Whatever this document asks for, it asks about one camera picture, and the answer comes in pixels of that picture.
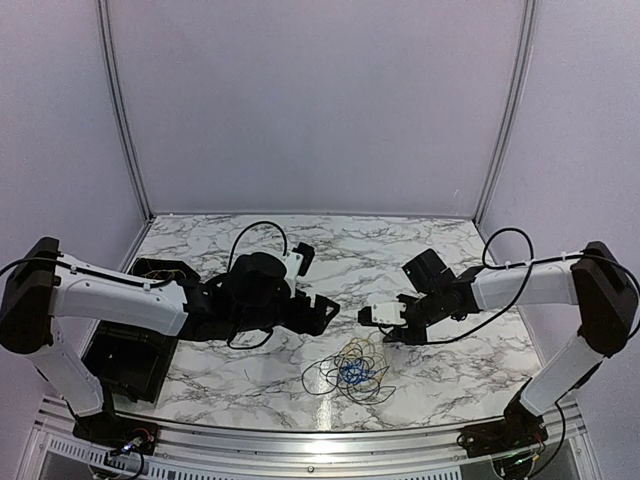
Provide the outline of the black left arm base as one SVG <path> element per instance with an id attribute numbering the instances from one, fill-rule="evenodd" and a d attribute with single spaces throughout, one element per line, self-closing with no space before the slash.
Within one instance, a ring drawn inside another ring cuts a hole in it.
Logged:
<path id="1" fill-rule="evenodd" d="M 144 455 L 152 455 L 156 448 L 159 426 L 156 423 L 120 417 L 100 412 L 86 417 L 74 417 L 73 435 L 91 443 L 121 450 L 136 438 L 142 439 L 138 449 Z"/>

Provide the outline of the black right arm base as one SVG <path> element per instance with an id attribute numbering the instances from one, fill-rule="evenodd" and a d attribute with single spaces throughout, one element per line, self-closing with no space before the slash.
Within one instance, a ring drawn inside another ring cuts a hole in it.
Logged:
<path id="1" fill-rule="evenodd" d="M 463 427 L 457 444 L 469 458 L 476 458 L 540 446 L 547 439 L 542 416 L 535 416 L 518 399 L 514 399 L 506 406 L 502 419 Z"/>

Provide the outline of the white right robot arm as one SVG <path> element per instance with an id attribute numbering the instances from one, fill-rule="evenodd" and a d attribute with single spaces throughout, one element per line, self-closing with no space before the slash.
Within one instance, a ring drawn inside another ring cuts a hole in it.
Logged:
<path id="1" fill-rule="evenodd" d="M 482 263 L 456 274 L 428 250 L 405 268 L 419 294 L 376 304 L 371 318 L 394 341 L 428 344 L 445 319 L 487 314 L 485 325 L 515 308 L 544 362 L 495 430 L 506 448 L 534 431 L 533 417 L 584 384 L 639 333 L 639 280 L 607 245 L 517 263 Z"/>

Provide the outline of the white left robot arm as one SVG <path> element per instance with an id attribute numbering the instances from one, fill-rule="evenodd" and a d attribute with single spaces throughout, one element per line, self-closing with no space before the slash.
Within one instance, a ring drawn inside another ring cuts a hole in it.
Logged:
<path id="1" fill-rule="evenodd" d="M 304 243 L 278 258 L 243 254 L 208 281 L 187 274 L 153 280 L 95 267 L 64 254 L 55 238 L 41 238 L 1 271 L 1 345 L 30 359 L 72 412 L 106 445 L 125 438 L 126 423 L 108 408 L 100 380 L 66 344 L 57 321 L 88 318 L 144 328 L 182 341 L 232 342 L 239 333 L 282 327 L 319 336 L 338 303 L 298 289 L 313 260 Z"/>

